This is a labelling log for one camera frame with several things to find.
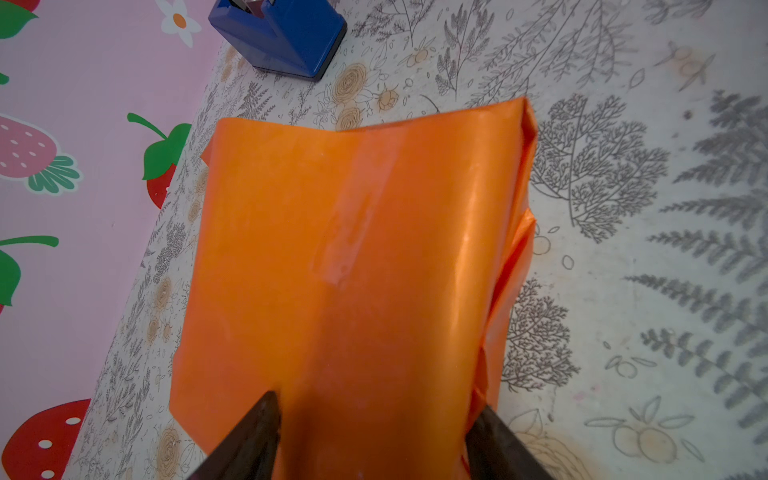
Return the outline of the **orange yellow wrapping paper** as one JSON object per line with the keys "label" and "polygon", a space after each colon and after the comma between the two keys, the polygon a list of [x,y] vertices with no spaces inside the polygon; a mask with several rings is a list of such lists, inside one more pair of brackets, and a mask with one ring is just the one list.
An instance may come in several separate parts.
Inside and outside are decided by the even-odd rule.
{"label": "orange yellow wrapping paper", "polygon": [[[313,258],[369,131],[405,142],[351,273]],[[343,132],[218,122],[169,408],[207,454],[268,391],[278,479],[459,479],[527,275],[524,98]]]}

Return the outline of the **clear adhesive tape strip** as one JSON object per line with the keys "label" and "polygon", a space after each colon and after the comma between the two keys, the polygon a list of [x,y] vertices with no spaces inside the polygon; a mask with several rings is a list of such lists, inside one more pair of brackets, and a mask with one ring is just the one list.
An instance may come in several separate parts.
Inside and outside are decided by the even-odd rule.
{"label": "clear adhesive tape strip", "polygon": [[351,273],[405,138],[403,133],[369,131],[353,149],[313,258],[312,268],[323,281],[339,286]]}

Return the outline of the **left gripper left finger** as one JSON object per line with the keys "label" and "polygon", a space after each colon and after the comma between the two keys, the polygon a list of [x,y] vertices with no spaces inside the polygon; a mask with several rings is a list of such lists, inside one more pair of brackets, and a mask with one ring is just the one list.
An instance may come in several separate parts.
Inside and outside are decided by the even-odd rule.
{"label": "left gripper left finger", "polygon": [[281,409],[266,392],[189,476],[190,480],[270,480],[280,443]]}

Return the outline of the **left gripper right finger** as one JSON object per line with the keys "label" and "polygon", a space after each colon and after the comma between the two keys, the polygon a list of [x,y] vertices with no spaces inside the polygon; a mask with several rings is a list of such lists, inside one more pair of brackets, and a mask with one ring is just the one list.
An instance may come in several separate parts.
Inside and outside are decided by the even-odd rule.
{"label": "left gripper right finger", "polygon": [[472,480],[553,480],[490,406],[465,435]]}

